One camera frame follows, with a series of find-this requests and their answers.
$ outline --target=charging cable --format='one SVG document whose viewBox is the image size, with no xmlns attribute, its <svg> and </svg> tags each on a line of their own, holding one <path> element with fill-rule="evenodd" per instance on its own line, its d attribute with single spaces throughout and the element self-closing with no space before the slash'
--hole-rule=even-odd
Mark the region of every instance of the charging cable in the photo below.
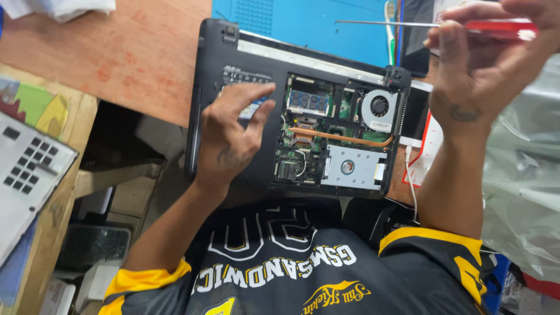
<svg viewBox="0 0 560 315">
<path fill-rule="evenodd" d="M 418 206 L 416 204 L 416 194 L 414 193 L 414 186 L 412 185 L 412 180 L 410 179 L 410 170 L 408 169 L 408 163 L 410 162 L 410 153 L 412 153 L 412 147 L 407 146 L 407 150 L 405 151 L 405 153 L 406 153 L 406 155 L 405 155 L 405 158 L 404 158 L 404 165 L 407 168 L 408 183 L 410 184 L 410 191 L 412 192 L 412 199 L 414 199 L 414 219 L 412 221 L 416 224 L 420 224 L 420 223 L 416 222 L 416 218 L 417 218 L 417 215 L 418 215 Z"/>
</svg>

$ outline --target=toothbrush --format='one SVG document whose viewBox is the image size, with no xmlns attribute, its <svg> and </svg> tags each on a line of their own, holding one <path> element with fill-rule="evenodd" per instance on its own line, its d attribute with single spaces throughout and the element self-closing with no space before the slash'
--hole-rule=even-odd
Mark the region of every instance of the toothbrush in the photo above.
<svg viewBox="0 0 560 315">
<path fill-rule="evenodd" d="M 390 23 L 395 17 L 395 3 L 392 0 L 385 2 L 385 22 Z M 389 65 L 395 64 L 395 36 L 389 24 L 385 25 L 387 29 L 387 46 L 389 48 Z"/>
</svg>

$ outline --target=yellow sleeve trim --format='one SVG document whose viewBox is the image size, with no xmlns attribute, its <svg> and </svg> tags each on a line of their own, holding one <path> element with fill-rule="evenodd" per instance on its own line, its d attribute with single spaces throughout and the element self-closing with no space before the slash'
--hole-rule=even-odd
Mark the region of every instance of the yellow sleeve trim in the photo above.
<svg viewBox="0 0 560 315">
<path fill-rule="evenodd" d="M 190 265 L 184 260 L 179 262 L 179 266 L 173 274 L 169 274 L 169 272 L 165 269 L 145 271 L 129 271 L 120 269 L 107 288 L 105 297 L 108 297 L 111 294 L 126 291 L 146 291 L 158 289 L 162 286 L 176 282 L 189 271 L 191 271 Z"/>
<path fill-rule="evenodd" d="M 111 304 L 103 306 L 97 315 L 123 315 L 121 307 L 124 304 L 124 295 L 118 297 Z"/>
<path fill-rule="evenodd" d="M 474 259 L 477 260 L 478 265 L 482 265 L 482 260 L 480 258 L 480 247 L 482 246 L 482 240 L 476 240 L 470 237 L 464 237 L 462 235 L 457 235 L 449 232 L 443 232 L 438 230 L 426 229 L 426 228 L 400 228 L 389 233 L 384 239 L 381 240 L 379 244 L 379 254 L 389 245 L 398 239 L 405 237 L 424 237 L 431 239 L 444 240 L 446 242 L 452 242 L 456 244 L 463 245 L 469 252 L 473 255 Z"/>
</svg>

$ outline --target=smartphone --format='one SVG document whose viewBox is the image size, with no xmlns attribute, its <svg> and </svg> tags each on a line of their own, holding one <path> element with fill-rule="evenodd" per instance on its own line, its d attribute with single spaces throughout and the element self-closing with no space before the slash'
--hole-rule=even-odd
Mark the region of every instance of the smartphone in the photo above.
<svg viewBox="0 0 560 315">
<path fill-rule="evenodd" d="M 412 80 L 400 133 L 400 144 L 422 147 L 422 137 L 424 136 L 429 110 L 428 97 L 432 89 L 431 84 Z"/>
</svg>

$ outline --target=blue repair mat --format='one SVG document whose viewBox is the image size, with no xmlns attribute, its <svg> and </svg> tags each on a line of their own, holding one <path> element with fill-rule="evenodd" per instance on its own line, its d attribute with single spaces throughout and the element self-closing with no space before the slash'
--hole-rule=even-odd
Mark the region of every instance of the blue repair mat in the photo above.
<svg viewBox="0 0 560 315">
<path fill-rule="evenodd" d="M 384 21 L 384 0 L 213 0 L 212 17 L 242 30 L 385 67 L 383 25 L 335 24 L 335 20 Z"/>
</svg>

